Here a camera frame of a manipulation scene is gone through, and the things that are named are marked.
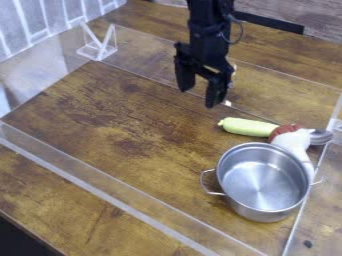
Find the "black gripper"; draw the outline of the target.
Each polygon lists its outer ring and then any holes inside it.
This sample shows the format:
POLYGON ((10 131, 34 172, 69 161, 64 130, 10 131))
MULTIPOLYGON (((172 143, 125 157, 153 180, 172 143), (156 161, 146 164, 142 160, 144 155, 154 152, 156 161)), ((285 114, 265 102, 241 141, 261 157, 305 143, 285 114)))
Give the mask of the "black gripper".
POLYGON ((188 21, 189 43, 174 44, 174 76, 178 90, 185 92, 194 86, 194 72, 204 66, 219 71, 208 79, 205 107, 212 108, 225 98, 231 87, 233 68, 225 60, 229 47, 231 23, 188 21))

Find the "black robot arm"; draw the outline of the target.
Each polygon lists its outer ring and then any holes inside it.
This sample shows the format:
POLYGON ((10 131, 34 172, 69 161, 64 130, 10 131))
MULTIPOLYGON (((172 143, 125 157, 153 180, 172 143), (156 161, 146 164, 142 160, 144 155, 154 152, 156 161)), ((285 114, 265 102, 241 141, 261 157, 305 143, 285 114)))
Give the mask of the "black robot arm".
POLYGON ((174 76, 178 90, 194 86, 194 77, 208 81, 205 107, 212 108, 225 98, 233 67, 225 56, 229 47, 233 0, 186 0, 189 42, 173 47, 174 76))

